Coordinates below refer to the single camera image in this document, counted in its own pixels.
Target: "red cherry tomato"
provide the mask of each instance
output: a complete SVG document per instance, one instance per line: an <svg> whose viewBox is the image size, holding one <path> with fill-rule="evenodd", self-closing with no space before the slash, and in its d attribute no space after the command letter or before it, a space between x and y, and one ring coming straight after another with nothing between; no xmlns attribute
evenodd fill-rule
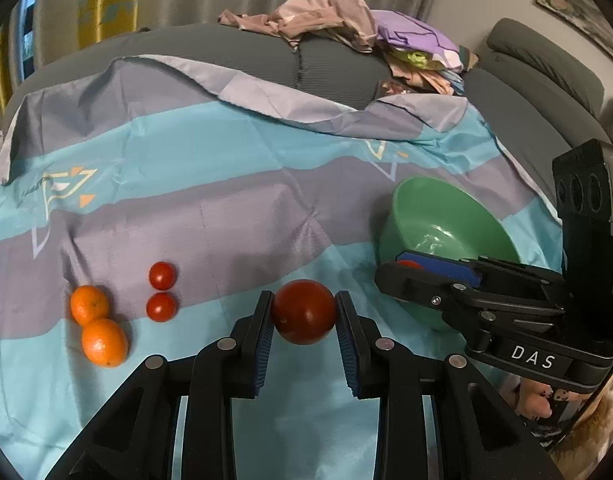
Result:
<svg viewBox="0 0 613 480"><path fill-rule="evenodd" d="M168 292L156 292L146 302L146 315L153 321L168 321L175 316L177 310L175 300Z"/></svg>
<svg viewBox="0 0 613 480"><path fill-rule="evenodd" d="M404 265L405 267L413 267L413 269L424 269L418 262L414 262L413 260L398 260L400 265Z"/></svg>
<svg viewBox="0 0 613 480"><path fill-rule="evenodd" d="M157 290L169 290L175 283L175 268L167 262L153 264L148 272L148 280Z"/></svg>
<svg viewBox="0 0 613 480"><path fill-rule="evenodd" d="M324 285L295 280L280 287L270 314L283 338L296 345L310 345L333 328L337 310L333 295Z"/></svg>

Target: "white wall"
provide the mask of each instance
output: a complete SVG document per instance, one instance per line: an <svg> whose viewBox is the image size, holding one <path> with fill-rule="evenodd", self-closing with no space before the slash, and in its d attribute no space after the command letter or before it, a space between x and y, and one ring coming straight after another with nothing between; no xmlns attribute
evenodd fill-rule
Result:
<svg viewBox="0 0 613 480"><path fill-rule="evenodd" d="M500 18L537 30L579 59L602 80L605 102L613 96L613 61L590 40L534 4L535 0L435 0L427 22L456 44L475 50Z"/></svg>

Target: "purple garment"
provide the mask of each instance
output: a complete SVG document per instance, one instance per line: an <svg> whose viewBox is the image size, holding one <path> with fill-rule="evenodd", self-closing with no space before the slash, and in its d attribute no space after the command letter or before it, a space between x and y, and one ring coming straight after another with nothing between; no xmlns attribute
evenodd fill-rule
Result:
<svg viewBox="0 0 613 480"><path fill-rule="evenodd" d="M447 68L462 69L458 47L437 28L395 10L372 10L371 13L378 26L378 40L400 50L421 50L435 54ZM447 57L446 51L453 51L456 55Z"/></svg>

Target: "pile of clothes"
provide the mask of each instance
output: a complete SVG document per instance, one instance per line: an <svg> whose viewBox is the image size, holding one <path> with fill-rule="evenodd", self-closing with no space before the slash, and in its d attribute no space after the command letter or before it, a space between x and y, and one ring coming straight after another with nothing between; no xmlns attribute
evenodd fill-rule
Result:
<svg viewBox="0 0 613 480"><path fill-rule="evenodd" d="M284 38L293 48L306 32L331 38L358 52L378 48L394 77L419 91L464 95L461 73L477 56L439 30L393 10L370 10L364 0L287 0L270 14L220 14L223 25Z"/></svg>

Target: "orange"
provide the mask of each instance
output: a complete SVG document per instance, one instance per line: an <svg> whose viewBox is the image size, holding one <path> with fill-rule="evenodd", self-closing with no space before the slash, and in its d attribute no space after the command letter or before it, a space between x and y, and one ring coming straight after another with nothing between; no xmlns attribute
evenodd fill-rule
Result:
<svg viewBox="0 0 613 480"><path fill-rule="evenodd" d="M82 329L82 350L94 365L111 368L126 359L128 342L120 325L101 317L87 323Z"/></svg>
<svg viewBox="0 0 613 480"><path fill-rule="evenodd" d="M71 294L71 314L80 326L94 319L109 316L109 300L103 291L93 285L83 285Z"/></svg>

